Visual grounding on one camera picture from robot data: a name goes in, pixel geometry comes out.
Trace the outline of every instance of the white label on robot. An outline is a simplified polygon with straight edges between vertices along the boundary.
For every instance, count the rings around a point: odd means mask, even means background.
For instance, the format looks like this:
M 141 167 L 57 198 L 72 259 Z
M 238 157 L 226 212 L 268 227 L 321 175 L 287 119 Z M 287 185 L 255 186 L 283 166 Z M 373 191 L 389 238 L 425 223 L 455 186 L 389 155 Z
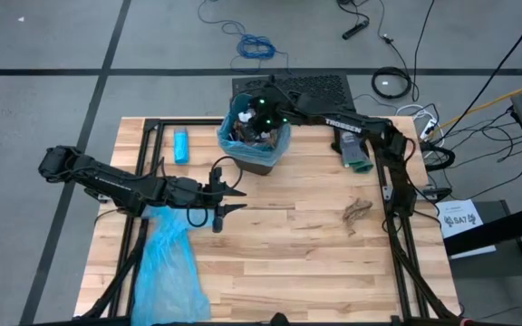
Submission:
M 350 126 L 349 124 L 341 123 L 339 121 L 329 120 L 327 118 L 325 118 L 325 123 L 327 123 L 330 126 L 334 126 L 334 127 L 341 128 L 341 129 L 346 129 L 346 130 L 353 131 L 353 132 L 362 132 L 361 128 Z
M 125 187 L 125 186 L 123 186 L 123 185 L 119 185 L 119 184 L 117 184 L 117 183 L 115 183 L 115 182 L 111 182 L 111 181 L 108 181 L 108 180 L 104 180 L 104 179 L 101 178 L 101 177 L 94 177 L 94 178 L 95 178 L 96 180 L 100 180 L 101 182 L 105 182 L 105 183 L 107 183 L 107 184 L 111 184 L 111 185 L 113 185 L 113 186 L 115 186 L 115 187 L 120 187 L 120 188 L 122 188 L 122 189 L 126 189 L 126 190 L 132 190 L 132 189 L 130 189 L 130 188 L 128 188 L 128 187 Z

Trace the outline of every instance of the blue object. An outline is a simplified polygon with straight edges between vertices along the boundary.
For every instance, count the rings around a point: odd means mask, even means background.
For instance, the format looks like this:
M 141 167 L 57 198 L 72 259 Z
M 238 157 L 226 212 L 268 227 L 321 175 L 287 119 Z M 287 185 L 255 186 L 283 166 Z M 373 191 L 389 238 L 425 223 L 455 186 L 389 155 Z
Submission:
M 228 115 L 223 119 L 221 127 L 217 131 L 218 146 L 221 147 L 227 155 L 234 158 L 247 163 L 272 167 L 289 147 L 291 127 L 288 123 L 281 126 L 277 131 L 277 142 L 275 143 L 275 148 L 263 143 L 249 146 L 244 142 L 231 139 L 230 134 L 233 129 L 233 123 L 238 119 L 239 112 L 247 110 L 247 104 L 251 98 L 251 95 L 239 94 L 235 99 L 233 99 L 233 105 L 230 108 Z
M 231 67 L 231 70 L 233 70 L 235 72 L 249 72 L 249 73 L 259 72 L 259 70 L 261 70 L 261 62 L 263 60 L 273 59 L 273 57 L 276 55 L 276 53 L 279 53 L 285 57 L 285 68 L 287 69 L 287 72 L 289 74 L 292 74 L 291 71 L 289 70 L 289 53 L 278 51 L 275 48 L 275 46 L 271 44 L 271 41 L 269 40 L 268 37 L 247 34 L 247 30 L 245 29 L 245 26 L 238 21 L 234 21 L 234 20 L 230 20 L 230 19 L 223 19 L 223 20 L 219 20 L 219 21 L 205 20 L 202 17 L 202 15 L 200 14 L 200 8 L 207 1 L 215 2 L 216 0 L 203 0 L 203 2 L 198 6 L 198 9 L 197 9 L 198 19 L 200 19 L 201 22 L 206 23 L 206 24 L 222 24 L 221 31 L 223 31 L 223 33 L 225 33 L 227 35 L 241 36 L 241 40 L 237 44 L 238 55 L 235 56 L 229 64 L 229 66 Z M 235 29 L 235 31 L 229 31 L 227 29 L 229 26 L 232 27 L 233 29 Z M 257 59 L 257 60 L 259 60 L 258 66 L 256 69 L 233 68 L 233 61 L 237 58 Z
M 205 210 L 191 209 L 193 224 L 201 224 Z M 156 219 L 156 228 L 148 239 L 134 291 L 132 326 L 150 326 L 171 322 L 196 322 L 210 319 L 210 303 L 200 290 L 195 255 L 187 231 L 186 209 L 148 206 L 142 216 Z M 208 210 L 211 227 L 214 212 Z
M 189 136 L 186 128 L 174 130 L 174 162 L 189 163 Z

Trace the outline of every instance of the white paper sign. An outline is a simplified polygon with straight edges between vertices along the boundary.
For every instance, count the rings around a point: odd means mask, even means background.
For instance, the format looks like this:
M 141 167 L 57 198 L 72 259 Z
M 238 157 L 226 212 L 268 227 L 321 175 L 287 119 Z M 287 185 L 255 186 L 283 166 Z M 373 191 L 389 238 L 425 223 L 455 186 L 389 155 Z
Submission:
M 439 220 L 442 223 L 441 230 L 443 238 L 448 238 L 449 236 L 482 225 L 479 212 L 477 212 L 477 209 L 470 199 L 437 203 L 436 206 L 440 209 Z M 497 249 L 494 245 L 490 245 L 466 253 L 454 254 L 450 259 L 468 257 L 475 254 L 491 253 L 496 250 Z

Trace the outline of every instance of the blue cable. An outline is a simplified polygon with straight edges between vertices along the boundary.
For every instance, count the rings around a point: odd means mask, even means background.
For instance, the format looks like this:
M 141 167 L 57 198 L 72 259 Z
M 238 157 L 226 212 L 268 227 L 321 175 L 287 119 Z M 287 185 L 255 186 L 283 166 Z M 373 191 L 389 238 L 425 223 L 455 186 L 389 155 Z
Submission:
M 207 21 L 200 14 L 200 8 L 209 0 L 203 0 L 203 2 L 198 6 L 197 15 L 198 19 L 205 24 L 222 24 L 221 31 L 227 35 L 239 35 L 241 36 L 241 40 L 237 44 L 237 53 L 229 66 L 231 70 L 234 72 L 246 72 L 246 73 L 256 73 L 261 70 L 261 62 L 263 60 L 271 60 L 279 53 L 285 57 L 285 68 L 289 74 L 292 74 L 289 70 L 289 53 L 278 51 L 274 45 L 271 44 L 271 40 L 269 40 L 266 36 L 255 36 L 252 34 L 247 34 L 247 30 L 245 26 L 238 21 L 223 19 L 219 21 Z M 245 59 L 254 59 L 258 60 L 259 64 L 256 69 L 240 69 L 233 67 L 233 61 L 237 58 L 245 58 Z

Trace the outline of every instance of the wooden tabletop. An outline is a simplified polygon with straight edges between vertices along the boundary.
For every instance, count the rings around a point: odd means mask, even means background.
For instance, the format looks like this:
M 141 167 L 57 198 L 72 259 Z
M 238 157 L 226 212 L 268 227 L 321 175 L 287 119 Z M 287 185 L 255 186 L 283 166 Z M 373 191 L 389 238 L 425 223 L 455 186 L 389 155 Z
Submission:
M 416 139 L 410 117 L 390 119 L 407 137 Z M 144 118 L 122 119 L 111 159 L 114 167 L 134 172 L 143 123 Z M 224 155 L 217 144 L 218 126 L 187 128 L 190 162 L 186 166 L 174 164 L 173 128 L 165 129 L 161 153 L 166 173 L 206 183 L 210 166 Z M 220 234 L 210 228 L 189 233 L 200 285 L 211 302 L 212 321 L 268 321 L 275 312 L 285 313 L 290 321 L 388 321 L 391 315 L 401 315 L 388 235 L 381 227 L 384 214 L 377 174 L 375 170 L 354 174 L 344 168 L 340 156 L 330 149 L 332 139 L 328 127 L 292 127 L 289 150 L 273 171 L 264 177 L 245 172 L 237 189 L 247 196 L 226 199 L 248 207 L 228 215 Z M 237 168 L 230 160 L 221 165 L 223 179 L 232 184 Z M 417 186 L 428 183 L 418 149 L 407 168 Z M 348 236 L 342 212 L 357 197 L 372 201 L 373 206 L 354 224 L 356 233 Z M 112 204 L 101 205 L 100 213 L 112 208 Z M 419 202 L 416 208 L 434 215 L 428 203 Z M 124 216 L 114 213 L 97 223 L 74 315 L 90 309 L 115 274 L 124 221 Z M 458 313 L 438 224 L 414 215 L 411 225 L 422 275 L 447 307 Z M 129 284 L 122 291 L 120 312 Z M 410 278 L 407 284 L 416 315 Z

